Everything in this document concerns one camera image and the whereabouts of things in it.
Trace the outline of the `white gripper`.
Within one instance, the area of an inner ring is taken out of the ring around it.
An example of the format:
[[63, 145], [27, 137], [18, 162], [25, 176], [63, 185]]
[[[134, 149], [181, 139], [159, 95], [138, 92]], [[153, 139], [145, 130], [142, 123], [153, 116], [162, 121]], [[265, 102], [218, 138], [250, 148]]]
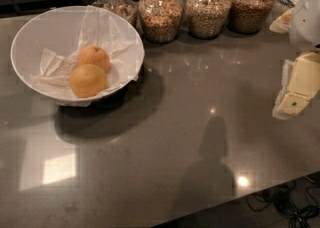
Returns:
[[299, 0], [274, 20], [269, 29], [289, 32], [290, 43], [304, 52], [282, 68], [280, 90], [272, 115], [287, 120], [299, 115], [320, 91], [320, 0]]

